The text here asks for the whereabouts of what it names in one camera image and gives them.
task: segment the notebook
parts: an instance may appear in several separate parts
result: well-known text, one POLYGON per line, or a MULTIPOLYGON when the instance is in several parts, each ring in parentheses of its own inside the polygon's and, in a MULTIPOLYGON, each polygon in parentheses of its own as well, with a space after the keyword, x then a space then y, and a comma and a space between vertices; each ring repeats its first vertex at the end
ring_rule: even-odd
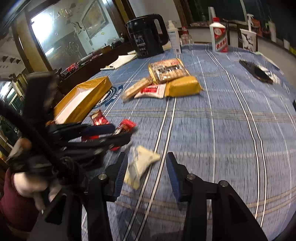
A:
POLYGON ((118 59, 115 60, 113 63, 111 63, 109 66, 106 66, 105 68, 102 68, 101 70, 114 70, 119 68, 120 66, 125 65, 126 63, 132 61, 134 58, 136 58, 136 54, 130 54, 130 55, 119 55, 118 59))

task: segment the open box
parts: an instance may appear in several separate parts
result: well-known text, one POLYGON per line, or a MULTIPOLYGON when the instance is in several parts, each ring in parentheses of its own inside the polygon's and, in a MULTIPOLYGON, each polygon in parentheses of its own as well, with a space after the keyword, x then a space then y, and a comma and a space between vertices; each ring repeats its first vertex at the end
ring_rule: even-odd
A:
POLYGON ((111 82, 107 76, 77 85, 54 108, 55 122, 64 124, 82 121, 110 88, 111 82))

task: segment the kettle handle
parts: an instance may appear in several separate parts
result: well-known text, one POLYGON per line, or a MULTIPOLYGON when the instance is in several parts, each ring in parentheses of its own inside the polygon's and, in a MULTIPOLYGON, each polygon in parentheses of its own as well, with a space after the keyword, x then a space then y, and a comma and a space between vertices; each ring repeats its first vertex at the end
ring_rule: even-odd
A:
POLYGON ((169 37, 168 37, 168 32, 167 32, 167 29, 166 29, 166 26, 165 26, 165 22, 163 21, 163 18, 161 15, 159 14, 152 14, 152 15, 149 15, 151 17, 151 19, 157 19, 158 22, 159 22, 159 25, 160 25, 160 28, 161 28, 161 31, 163 33, 162 36, 159 36, 159 40, 160 40, 160 43, 161 45, 165 45, 168 43, 169 41, 169 37))

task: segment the tablecloth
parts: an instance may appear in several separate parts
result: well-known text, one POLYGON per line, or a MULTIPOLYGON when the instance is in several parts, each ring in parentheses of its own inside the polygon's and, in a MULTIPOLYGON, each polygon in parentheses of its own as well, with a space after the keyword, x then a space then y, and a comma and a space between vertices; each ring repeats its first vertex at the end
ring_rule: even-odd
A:
MULTIPOLYGON (((116 90, 123 92, 149 75, 148 64, 174 58, 172 50, 145 59, 135 59, 93 78, 109 76, 116 90)), ((288 224, 296 204, 296 113, 292 105, 295 90, 283 73, 263 56, 229 47, 227 54, 212 52, 209 44, 183 48, 177 56, 191 75, 198 78, 199 95, 115 100, 101 109, 118 125, 124 118, 137 123, 128 152, 129 163, 142 145, 161 155, 133 190, 124 184, 121 196, 108 203, 114 240, 181 240, 186 203, 177 203, 165 165, 172 151, 189 173, 204 181, 227 180, 236 190, 269 240, 288 224), (258 81, 239 60, 260 64, 275 73, 279 84, 258 81)), ((85 123, 91 123, 86 117, 85 123)), ((109 152, 104 165, 112 164, 117 153, 109 152)), ((103 171, 93 170, 95 176, 103 171)), ((211 207, 207 207, 207 240, 211 240, 211 207)), ((87 218, 82 214, 83 240, 87 240, 87 218)))

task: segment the black cable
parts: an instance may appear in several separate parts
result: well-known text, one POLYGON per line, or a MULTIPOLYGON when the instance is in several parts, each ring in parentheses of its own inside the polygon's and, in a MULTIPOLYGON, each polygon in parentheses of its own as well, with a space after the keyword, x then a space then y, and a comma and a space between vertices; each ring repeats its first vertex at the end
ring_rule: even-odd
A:
POLYGON ((53 165, 53 167, 59 171, 60 175, 68 180, 74 180, 74 176, 70 169, 59 160, 55 155, 47 141, 39 134, 39 132, 22 116, 20 116, 15 110, 13 110, 4 101, 0 101, 0 115, 7 118, 11 123, 20 129, 22 134, 26 136, 31 142, 34 148, 42 150, 44 156, 53 165))

